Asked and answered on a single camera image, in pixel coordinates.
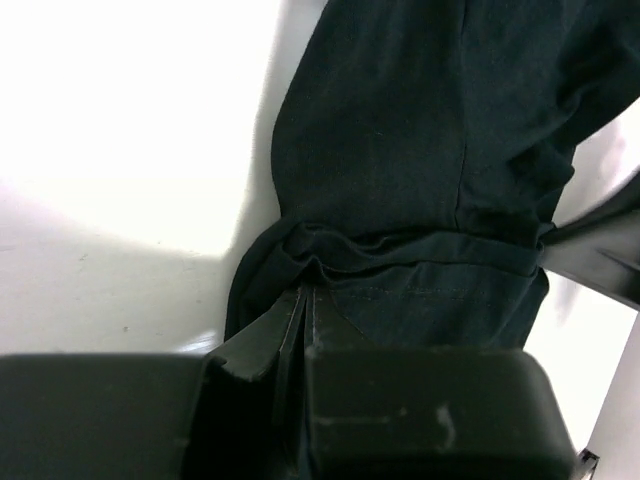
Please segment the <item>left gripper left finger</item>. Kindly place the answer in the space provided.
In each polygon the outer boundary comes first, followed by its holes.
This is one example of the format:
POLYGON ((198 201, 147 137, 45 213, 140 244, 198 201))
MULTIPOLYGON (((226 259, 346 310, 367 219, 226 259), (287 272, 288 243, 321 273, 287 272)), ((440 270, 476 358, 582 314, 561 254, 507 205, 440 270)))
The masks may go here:
POLYGON ((293 479, 305 296, 206 355, 1 359, 5 479, 293 479))

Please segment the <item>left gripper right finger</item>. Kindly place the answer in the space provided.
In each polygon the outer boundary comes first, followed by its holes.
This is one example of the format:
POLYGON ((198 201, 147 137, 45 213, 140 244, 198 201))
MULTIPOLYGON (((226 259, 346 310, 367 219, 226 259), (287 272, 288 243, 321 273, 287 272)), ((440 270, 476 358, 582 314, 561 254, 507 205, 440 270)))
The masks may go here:
POLYGON ((316 479, 567 479, 575 452, 550 381, 520 350, 381 348, 320 289, 306 303, 316 479))

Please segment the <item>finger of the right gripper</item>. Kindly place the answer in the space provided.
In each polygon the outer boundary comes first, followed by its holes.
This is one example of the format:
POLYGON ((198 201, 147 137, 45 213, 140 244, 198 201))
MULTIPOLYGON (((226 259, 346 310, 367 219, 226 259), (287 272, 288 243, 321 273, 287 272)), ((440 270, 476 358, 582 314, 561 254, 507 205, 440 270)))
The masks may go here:
POLYGON ((543 237, 541 266, 639 309, 639 177, 543 237))

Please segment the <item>black t-shirt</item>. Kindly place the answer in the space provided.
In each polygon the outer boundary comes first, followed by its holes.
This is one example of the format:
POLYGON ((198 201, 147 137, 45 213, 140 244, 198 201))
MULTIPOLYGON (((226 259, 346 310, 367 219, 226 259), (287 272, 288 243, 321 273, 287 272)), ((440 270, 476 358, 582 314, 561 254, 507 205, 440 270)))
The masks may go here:
POLYGON ((330 1, 277 116, 280 217, 233 280, 227 339, 285 293, 298 474, 313 289, 381 348, 520 350, 577 146, 639 97, 635 1, 330 1))

